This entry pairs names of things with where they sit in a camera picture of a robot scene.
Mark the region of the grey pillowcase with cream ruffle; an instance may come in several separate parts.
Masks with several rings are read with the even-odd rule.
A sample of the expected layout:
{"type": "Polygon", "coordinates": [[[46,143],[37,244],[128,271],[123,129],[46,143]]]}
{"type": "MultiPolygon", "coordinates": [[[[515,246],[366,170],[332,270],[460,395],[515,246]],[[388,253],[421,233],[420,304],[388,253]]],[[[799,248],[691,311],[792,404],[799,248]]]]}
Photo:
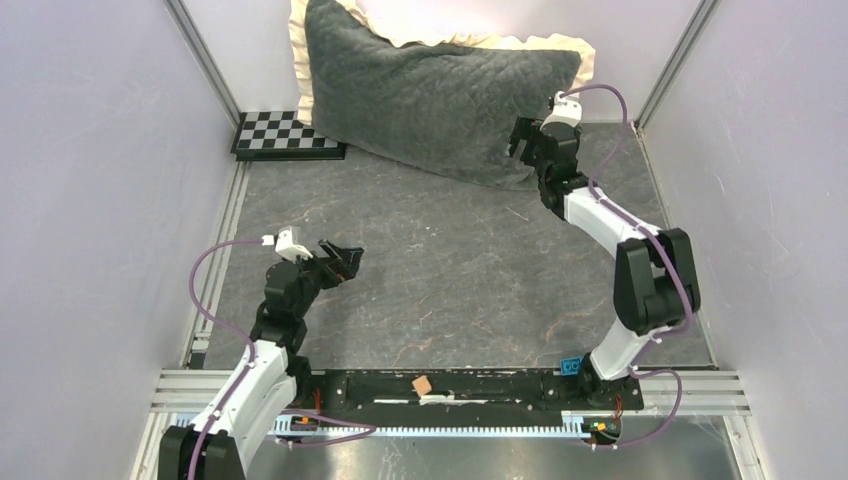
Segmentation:
{"type": "Polygon", "coordinates": [[[317,132],[452,180],[531,190],[507,155],[520,116],[589,83],[596,51],[553,34],[443,34],[380,20],[354,1],[295,1],[289,35],[299,119],[317,132]]]}

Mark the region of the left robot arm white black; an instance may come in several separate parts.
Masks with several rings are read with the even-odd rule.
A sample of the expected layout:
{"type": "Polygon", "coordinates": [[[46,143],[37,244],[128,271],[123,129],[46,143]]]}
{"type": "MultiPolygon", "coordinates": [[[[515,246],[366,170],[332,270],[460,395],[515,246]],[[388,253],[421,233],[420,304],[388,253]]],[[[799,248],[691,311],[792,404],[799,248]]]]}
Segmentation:
{"type": "Polygon", "coordinates": [[[306,405],[314,394],[311,367],[299,355],[307,326],[305,315],[319,293],[350,281],[365,253],[319,241],[313,252],[290,230],[251,239],[271,248],[279,263],[267,272],[266,298],[249,332],[223,322],[190,295],[213,324],[228,329],[245,350],[213,399],[185,427],[169,427],[159,444],[160,479],[243,479],[274,420],[290,407],[306,405]]]}

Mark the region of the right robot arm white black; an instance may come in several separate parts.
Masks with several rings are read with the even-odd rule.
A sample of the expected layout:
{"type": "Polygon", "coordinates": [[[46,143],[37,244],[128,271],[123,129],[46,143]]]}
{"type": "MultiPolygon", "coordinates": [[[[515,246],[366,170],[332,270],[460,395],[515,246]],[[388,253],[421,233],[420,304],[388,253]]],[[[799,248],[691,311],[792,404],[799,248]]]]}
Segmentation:
{"type": "Polygon", "coordinates": [[[624,389],[646,346],[685,324],[700,306],[691,240],[662,230],[611,201],[577,166],[581,130],[519,117],[507,154],[534,169],[543,205],[581,229],[614,259],[616,319],[584,356],[576,375],[580,400],[602,408],[624,389]]]}

